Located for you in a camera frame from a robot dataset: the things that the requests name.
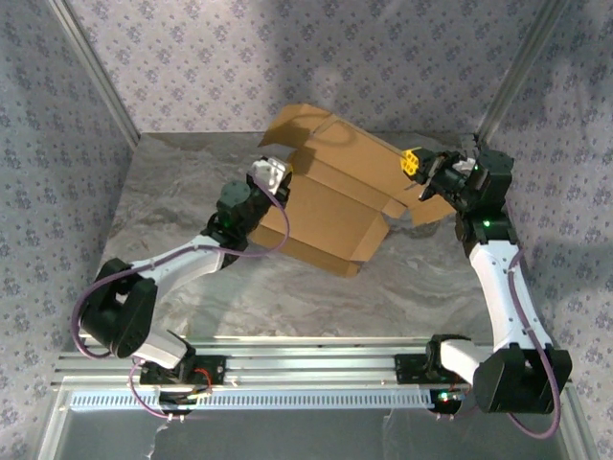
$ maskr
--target metal frame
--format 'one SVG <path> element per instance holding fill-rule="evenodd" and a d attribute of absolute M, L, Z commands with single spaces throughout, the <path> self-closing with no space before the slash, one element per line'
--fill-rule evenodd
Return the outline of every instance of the metal frame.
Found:
<path fill-rule="evenodd" d="M 197 409 L 426 408 L 429 390 L 444 385 L 397 385 L 394 355 L 424 353 L 425 338 L 215 337 L 190 340 L 199 355 L 225 355 L 226 379 Z M 100 348 L 91 338 L 92 348 Z M 78 410 L 141 410 L 126 390 L 128 359 L 90 360 L 61 354 L 38 459 L 55 458 L 67 415 Z M 155 406 L 154 392 L 138 389 Z M 561 395 L 560 432 L 570 458 L 597 460 L 594 441 L 572 383 Z"/>
<path fill-rule="evenodd" d="M 140 139 L 140 134 L 136 126 L 132 123 L 124 103 L 122 103 L 113 83 L 104 71 L 100 60 L 87 41 L 85 33 L 72 7 L 66 0 L 48 1 L 70 45 L 75 50 L 81 65 L 85 68 L 85 71 L 100 92 L 102 100 L 111 112 L 119 129 L 124 134 L 125 139 L 132 149 L 135 150 Z"/>
<path fill-rule="evenodd" d="M 567 4 L 568 0 L 546 0 L 543 3 L 477 129 L 480 146 L 486 145 L 500 126 Z"/>

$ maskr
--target patterned wallpaper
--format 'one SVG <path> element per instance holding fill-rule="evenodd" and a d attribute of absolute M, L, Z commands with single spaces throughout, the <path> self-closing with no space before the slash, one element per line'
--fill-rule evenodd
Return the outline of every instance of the patterned wallpaper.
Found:
<path fill-rule="evenodd" d="M 491 146 L 512 153 L 511 204 L 534 302 L 570 351 L 602 459 L 613 458 L 613 6 L 571 2 Z"/>
<path fill-rule="evenodd" d="M 309 102 L 473 132 L 541 1 L 72 0 L 145 131 L 259 131 Z"/>
<path fill-rule="evenodd" d="M 0 2 L 0 458 L 29 458 L 130 150 L 43 0 Z"/>

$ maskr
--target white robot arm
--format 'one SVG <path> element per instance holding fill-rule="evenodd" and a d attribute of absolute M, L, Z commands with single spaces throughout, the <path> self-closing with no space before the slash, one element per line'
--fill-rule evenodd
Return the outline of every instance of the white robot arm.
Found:
<path fill-rule="evenodd" d="M 219 271 L 238 257 L 271 252 L 243 251 L 247 236 L 270 206 L 283 208 L 287 203 L 290 180 L 289 165 L 263 157 L 254 162 L 245 182 L 223 187 L 217 211 L 200 235 L 157 257 L 104 264 L 97 282 L 75 308 L 73 338 L 81 351 L 91 355 L 80 341 L 79 326 L 113 355 L 140 358 L 167 381 L 190 383 L 197 356 L 176 334 L 151 327 L 155 304 L 171 290 Z"/>
<path fill-rule="evenodd" d="M 484 412 L 550 413 L 572 362 L 543 329 L 519 264 L 517 237 L 504 210 L 512 159 L 484 150 L 467 168 L 458 152 L 404 154 L 404 172 L 425 186 L 420 199 L 442 196 L 457 212 L 456 236 L 486 297 L 493 350 L 485 352 L 467 337 L 435 335 L 424 369 L 407 370 L 410 361 L 397 356 L 398 378 L 416 372 L 441 381 L 459 376 Z"/>

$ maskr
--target cardboard box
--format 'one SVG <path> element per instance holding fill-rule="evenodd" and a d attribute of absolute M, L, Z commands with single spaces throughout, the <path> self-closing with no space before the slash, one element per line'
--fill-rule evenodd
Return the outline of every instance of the cardboard box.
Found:
<path fill-rule="evenodd" d="M 260 147 L 271 144 L 295 149 L 288 159 L 291 233 L 282 252 L 329 272 L 357 274 L 389 231 L 383 215 L 397 219 L 408 209 L 422 224 L 453 213 L 438 196 L 418 201 L 422 187 L 402 172 L 400 149 L 324 109 L 286 106 Z M 271 208 L 250 238 L 272 247 L 283 231 L 281 213 Z"/>

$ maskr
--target gray marble surface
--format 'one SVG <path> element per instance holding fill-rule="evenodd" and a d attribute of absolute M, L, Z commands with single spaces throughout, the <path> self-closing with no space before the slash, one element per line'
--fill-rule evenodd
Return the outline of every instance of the gray marble surface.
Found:
<path fill-rule="evenodd" d="M 251 133 L 144 135 L 102 257 L 143 259 L 190 240 L 215 211 L 222 185 L 263 153 Z M 406 148 L 418 135 L 387 136 Z M 491 340 L 485 299 L 453 233 L 453 219 L 394 221 L 375 256 L 345 279 L 273 254 L 242 259 L 167 295 L 158 325 L 188 336 L 429 336 Z"/>

